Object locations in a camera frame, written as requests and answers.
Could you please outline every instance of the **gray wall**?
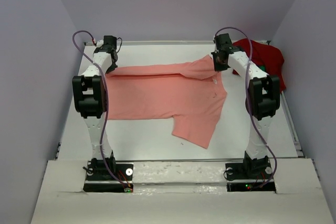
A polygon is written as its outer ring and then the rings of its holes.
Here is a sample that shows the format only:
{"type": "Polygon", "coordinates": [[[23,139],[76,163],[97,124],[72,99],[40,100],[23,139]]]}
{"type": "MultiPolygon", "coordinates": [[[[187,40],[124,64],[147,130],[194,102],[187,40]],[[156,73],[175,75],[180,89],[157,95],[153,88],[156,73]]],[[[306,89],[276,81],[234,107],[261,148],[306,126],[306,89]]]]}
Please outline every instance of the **gray wall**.
{"type": "MultiPolygon", "coordinates": [[[[294,0],[62,0],[75,26],[124,40],[211,40],[223,26],[271,39],[294,0]]],[[[233,39],[238,37],[231,33],[233,39]]]]}
{"type": "Polygon", "coordinates": [[[61,0],[0,0],[0,223],[30,223],[79,57],[61,0]]]}
{"type": "Polygon", "coordinates": [[[295,0],[272,44],[285,64],[286,98],[303,151],[315,159],[336,220],[336,5],[295,0]]]}

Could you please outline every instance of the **black cable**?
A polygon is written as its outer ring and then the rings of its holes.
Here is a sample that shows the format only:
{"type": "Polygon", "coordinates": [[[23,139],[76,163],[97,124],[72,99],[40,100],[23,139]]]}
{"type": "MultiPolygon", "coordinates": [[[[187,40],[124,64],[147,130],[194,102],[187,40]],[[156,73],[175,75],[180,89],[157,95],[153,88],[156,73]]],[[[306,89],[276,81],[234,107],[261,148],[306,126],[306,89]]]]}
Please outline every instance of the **black cable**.
{"type": "Polygon", "coordinates": [[[118,49],[117,53],[119,53],[120,48],[121,48],[121,45],[122,45],[122,38],[119,37],[118,39],[120,40],[120,46],[119,46],[119,49],[118,49]]]}

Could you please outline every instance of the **dark red garment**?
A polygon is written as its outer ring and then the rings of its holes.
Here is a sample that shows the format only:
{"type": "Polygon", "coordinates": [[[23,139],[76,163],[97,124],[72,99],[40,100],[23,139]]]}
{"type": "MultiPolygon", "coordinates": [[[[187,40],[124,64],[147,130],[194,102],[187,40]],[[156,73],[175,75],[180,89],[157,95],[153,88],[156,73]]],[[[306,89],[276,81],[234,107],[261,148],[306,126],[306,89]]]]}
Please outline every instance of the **dark red garment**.
{"type": "MultiPolygon", "coordinates": [[[[241,39],[234,42],[233,45],[240,46],[246,52],[247,56],[250,54],[250,46],[247,39],[241,39]]],[[[253,54],[252,61],[258,66],[265,66],[266,72],[269,75],[276,74],[280,78],[280,90],[286,89],[286,85],[281,75],[281,67],[284,64],[284,57],[281,51],[273,46],[261,44],[252,40],[253,54]]]]}

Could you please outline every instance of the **pink cloth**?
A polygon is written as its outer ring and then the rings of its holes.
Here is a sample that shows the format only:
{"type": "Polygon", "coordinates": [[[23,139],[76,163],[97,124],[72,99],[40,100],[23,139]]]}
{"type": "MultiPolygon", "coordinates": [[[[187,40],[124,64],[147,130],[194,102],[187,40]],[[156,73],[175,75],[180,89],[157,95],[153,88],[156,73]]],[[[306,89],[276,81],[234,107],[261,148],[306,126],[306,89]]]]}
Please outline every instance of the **pink cloth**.
{"type": "Polygon", "coordinates": [[[117,68],[107,74],[109,119],[173,117],[174,136],[208,148],[226,98],[220,75],[209,55],[181,64],[117,68]]]}

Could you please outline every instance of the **purple cable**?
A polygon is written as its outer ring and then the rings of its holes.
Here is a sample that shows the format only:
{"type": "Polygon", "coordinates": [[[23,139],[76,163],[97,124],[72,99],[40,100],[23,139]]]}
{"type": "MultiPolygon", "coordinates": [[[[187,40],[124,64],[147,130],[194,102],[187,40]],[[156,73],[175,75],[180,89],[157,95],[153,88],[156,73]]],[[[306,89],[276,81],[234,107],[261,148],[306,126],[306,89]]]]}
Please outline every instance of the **purple cable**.
{"type": "Polygon", "coordinates": [[[258,136],[260,137],[260,139],[262,140],[262,142],[266,145],[267,149],[269,150],[269,152],[271,153],[271,155],[274,158],[274,171],[272,172],[271,176],[268,178],[267,181],[263,182],[262,184],[260,184],[259,186],[252,188],[252,189],[256,189],[256,188],[260,188],[263,187],[264,185],[266,185],[267,183],[269,183],[271,181],[271,179],[273,179],[275,172],[277,171],[278,168],[278,161],[277,158],[275,157],[274,152],[271,150],[271,148],[267,145],[266,140],[264,139],[264,137],[262,136],[262,134],[259,132],[254,120],[253,120],[253,115],[252,115],[252,105],[251,105],[251,99],[250,99],[250,95],[248,93],[248,71],[250,69],[250,65],[251,65],[251,61],[252,61],[252,52],[253,52],[253,47],[252,47],[252,42],[251,40],[247,37],[247,35],[240,29],[236,28],[236,27],[231,27],[231,26],[227,26],[227,27],[223,27],[220,30],[218,30],[215,33],[215,37],[218,35],[219,32],[225,30],[225,29],[233,29],[236,31],[241,32],[242,34],[244,34],[244,36],[247,38],[249,46],[250,46],[250,55],[248,57],[248,64],[247,64],[247,68],[246,68],[246,74],[245,74],[245,92],[246,92],[246,98],[247,98],[247,110],[248,110],[248,114],[250,115],[250,119],[253,125],[253,128],[255,129],[255,131],[257,132],[258,136]]]}
{"type": "Polygon", "coordinates": [[[103,137],[104,137],[104,132],[105,132],[105,128],[106,128],[106,124],[107,124],[107,118],[108,118],[108,115],[109,115],[109,94],[107,92],[107,84],[106,84],[106,80],[105,80],[105,73],[103,73],[103,70],[100,68],[100,66],[96,63],[93,62],[93,60],[84,52],[84,51],[81,51],[80,48],[78,47],[76,41],[75,41],[75,36],[79,33],[87,33],[88,35],[91,36],[91,39],[92,41],[94,40],[94,37],[92,36],[91,33],[89,33],[88,31],[85,31],[85,30],[80,30],[80,31],[77,31],[75,32],[73,35],[72,35],[72,43],[74,44],[74,46],[77,48],[77,50],[82,54],[84,55],[85,58],[88,59],[88,61],[90,61],[94,66],[96,66],[100,72],[100,75],[102,77],[102,80],[103,80],[103,84],[104,84],[104,87],[105,87],[105,90],[106,90],[106,116],[105,116],[105,121],[104,121],[104,125],[103,125],[103,128],[102,128],[102,132],[101,132],[101,136],[100,136],[100,141],[99,141],[99,144],[100,144],[100,154],[101,154],[101,157],[103,159],[103,162],[105,164],[105,168],[106,170],[109,172],[109,174],[112,176],[112,178],[114,178],[116,181],[120,182],[121,184],[124,185],[124,183],[119,180],[114,174],[113,172],[111,171],[111,169],[109,168],[109,165],[107,164],[106,160],[105,160],[105,157],[104,157],[104,153],[103,153],[103,146],[102,146],[102,143],[103,143],[103,137]]]}

